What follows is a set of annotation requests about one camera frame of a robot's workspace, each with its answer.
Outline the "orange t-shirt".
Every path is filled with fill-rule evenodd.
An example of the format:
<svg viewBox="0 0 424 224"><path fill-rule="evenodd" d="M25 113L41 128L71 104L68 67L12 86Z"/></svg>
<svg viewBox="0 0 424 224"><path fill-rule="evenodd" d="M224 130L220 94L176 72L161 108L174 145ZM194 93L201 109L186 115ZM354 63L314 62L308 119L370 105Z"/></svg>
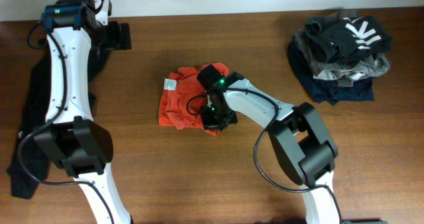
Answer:
<svg viewBox="0 0 424 224"><path fill-rule="evenodd" d="M206 67L207 64L180 67L165 79L158 108L158 124L161 127L175 127L177 130L203 128L199 112L207 99L197 76Z"/></svg>

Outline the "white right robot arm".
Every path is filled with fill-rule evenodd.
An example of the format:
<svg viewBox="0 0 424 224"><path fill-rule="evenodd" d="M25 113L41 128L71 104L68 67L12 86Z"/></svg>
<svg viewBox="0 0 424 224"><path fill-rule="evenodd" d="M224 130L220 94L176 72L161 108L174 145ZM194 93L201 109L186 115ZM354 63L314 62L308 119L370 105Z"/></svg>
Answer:
<svg viewBox="0 0 424 224"><path fill-rule="evenodd" d="M254 144L255 167L260 169L259 144L269 136L280 168L298 187L283 187L263 170L260 175L280 190L302 195L306 223L342 223L333 191L339 151L312 104L284 103L254 87L243 75L233 72L225 76L212 64L199 72L197 80L207 100L200 111L204 129L223 131L237 124L237 113L247 116L263 128Z"/></svg>

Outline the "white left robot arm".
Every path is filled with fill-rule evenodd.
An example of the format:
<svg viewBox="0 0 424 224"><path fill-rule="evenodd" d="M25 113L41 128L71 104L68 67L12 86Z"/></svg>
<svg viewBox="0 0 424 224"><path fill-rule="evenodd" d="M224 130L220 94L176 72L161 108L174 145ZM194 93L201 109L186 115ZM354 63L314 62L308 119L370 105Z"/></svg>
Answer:
<svg viewBox="0 0 424 224"><path fill-rule="evenodd" d="M89 60L102 50L130 50L126 23L110 22L110 0L59 0L46 6L41 27L51 55L46 122L31 138L85 194L98 223L132 223L112 175L113 141L93 120Z"/></svg>

